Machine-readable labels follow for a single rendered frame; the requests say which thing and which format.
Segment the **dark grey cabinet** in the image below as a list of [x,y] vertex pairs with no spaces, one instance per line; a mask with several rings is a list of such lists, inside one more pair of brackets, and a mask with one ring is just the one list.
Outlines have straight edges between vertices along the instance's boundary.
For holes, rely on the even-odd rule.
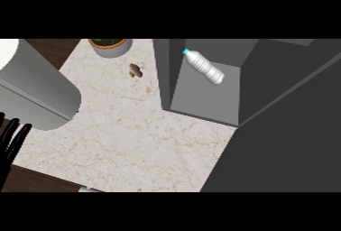
[[[235,127],[341,59],[341,39],[155,39],[154,48],[162,109]],[[221,84],[189,66],[185,50],[224,73]]]

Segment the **clear plastic water bottle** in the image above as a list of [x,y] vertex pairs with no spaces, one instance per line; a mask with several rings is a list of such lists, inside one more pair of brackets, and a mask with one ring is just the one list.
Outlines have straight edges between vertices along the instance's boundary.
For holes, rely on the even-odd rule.
[[195,71],[205,77],[214,86],[220,85],[224,80],[224,73],[213,66],[202,54],[198,51],[185,49],[183,55]]

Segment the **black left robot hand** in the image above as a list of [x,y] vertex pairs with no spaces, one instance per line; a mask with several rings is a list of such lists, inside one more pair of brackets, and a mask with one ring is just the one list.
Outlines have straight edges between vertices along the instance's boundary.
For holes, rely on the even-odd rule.
[[18,156],[27,135],[32,129],[32,125],[25,124],[19,132],[16,133],[19,124],[19,118],[13,118],[7,123],[4,132],[0,134],[0,191],[6,184],[7,175],[10,172],[10,165]]

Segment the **dark grey cabinet door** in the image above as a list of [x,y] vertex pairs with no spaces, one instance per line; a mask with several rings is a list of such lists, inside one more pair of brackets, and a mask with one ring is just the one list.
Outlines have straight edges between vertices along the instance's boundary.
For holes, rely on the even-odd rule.
[[202,190],[341,191],[341,54],[236,130]]

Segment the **grey potted plant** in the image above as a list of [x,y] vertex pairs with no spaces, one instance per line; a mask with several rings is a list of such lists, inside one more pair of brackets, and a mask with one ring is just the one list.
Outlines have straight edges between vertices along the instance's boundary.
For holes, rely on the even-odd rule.
[[92,39],[89,39],[89,44],[94,50],[94,52],[108,59],[118,58],[123,56],[131,47],[131,39],[123,39],[120,42],[117,42],[112,45],[100,46],[97,45]]

